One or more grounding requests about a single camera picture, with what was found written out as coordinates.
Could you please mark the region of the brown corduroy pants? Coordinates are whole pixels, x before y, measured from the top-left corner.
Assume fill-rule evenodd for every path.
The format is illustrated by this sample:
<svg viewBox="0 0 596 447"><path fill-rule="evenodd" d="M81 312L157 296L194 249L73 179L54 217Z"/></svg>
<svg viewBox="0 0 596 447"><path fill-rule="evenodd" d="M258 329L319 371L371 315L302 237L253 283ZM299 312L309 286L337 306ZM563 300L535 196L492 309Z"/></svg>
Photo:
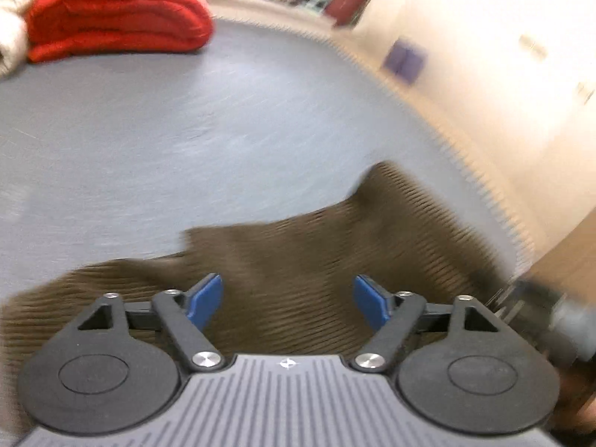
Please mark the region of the brown corduroy pants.
<svg viewBox="0 0 596 447"><path fill-rule="evenodd" d="M146 301L189 289L211 272L223 303L207 333L224 353L351 354L368 338L352 301L366 275L432 302L487 300L505 283L493 250L391 162L373 165L349 198L272 223L197 227L186 247L156 259L72 270L1 306L1 426L29 426L16 399L23 362L99 296Z"/></svg>

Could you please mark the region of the grey quilted mattress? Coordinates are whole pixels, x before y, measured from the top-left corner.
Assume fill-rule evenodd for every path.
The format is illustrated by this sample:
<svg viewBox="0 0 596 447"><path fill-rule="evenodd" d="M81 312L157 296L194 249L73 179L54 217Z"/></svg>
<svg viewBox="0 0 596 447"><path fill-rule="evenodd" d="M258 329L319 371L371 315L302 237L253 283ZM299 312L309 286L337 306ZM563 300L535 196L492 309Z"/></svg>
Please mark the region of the grey quilted mattress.
<svg viewBox="0 0 596 447"><path fill-rule="evenodd" d="M317 39L218 21L196 54L23 67L1 83L1 294L175 252L193 226L322 208L386 159L480 232L504 272L527 268L529 249L454 147Z"/></svg>

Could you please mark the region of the purple box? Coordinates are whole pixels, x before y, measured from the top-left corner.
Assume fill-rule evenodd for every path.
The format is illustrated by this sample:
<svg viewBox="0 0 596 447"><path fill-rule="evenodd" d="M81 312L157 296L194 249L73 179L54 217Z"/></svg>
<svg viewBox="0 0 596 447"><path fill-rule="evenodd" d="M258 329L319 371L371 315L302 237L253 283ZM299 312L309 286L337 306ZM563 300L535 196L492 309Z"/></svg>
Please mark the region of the purple box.
<svg viewBox="0 0 596 447"><path fill-rule="evenodd" d="M398 38L383 61L383 69L413 85L425 65L427 52L406 39Z"/></svg>

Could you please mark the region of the red folded blanket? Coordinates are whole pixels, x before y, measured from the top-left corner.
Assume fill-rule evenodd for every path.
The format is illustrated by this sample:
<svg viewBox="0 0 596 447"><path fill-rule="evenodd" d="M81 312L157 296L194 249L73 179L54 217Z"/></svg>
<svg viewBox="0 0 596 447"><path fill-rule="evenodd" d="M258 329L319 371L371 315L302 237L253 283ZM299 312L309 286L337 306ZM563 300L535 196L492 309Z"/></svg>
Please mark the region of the red folded blanket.
<svg viewBox="0 0 596 447"><path fill-rule="evenodd" d="M33 63L87 54L198 51L214 34L206 0L34 0L26 15Z"/></svg>

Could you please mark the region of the beige fluffy blanket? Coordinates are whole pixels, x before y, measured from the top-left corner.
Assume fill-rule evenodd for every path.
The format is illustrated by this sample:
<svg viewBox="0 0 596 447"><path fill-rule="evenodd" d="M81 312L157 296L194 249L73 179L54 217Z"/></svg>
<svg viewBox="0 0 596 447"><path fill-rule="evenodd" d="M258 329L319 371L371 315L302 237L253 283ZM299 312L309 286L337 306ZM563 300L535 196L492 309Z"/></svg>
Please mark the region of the beige fluffy blanket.
<svg viewBox="0 0 596 447"><path fill-rule="evenodd" d="M27 58L29 41L25 14L34 0L1 0L1 78Z"/></svg>

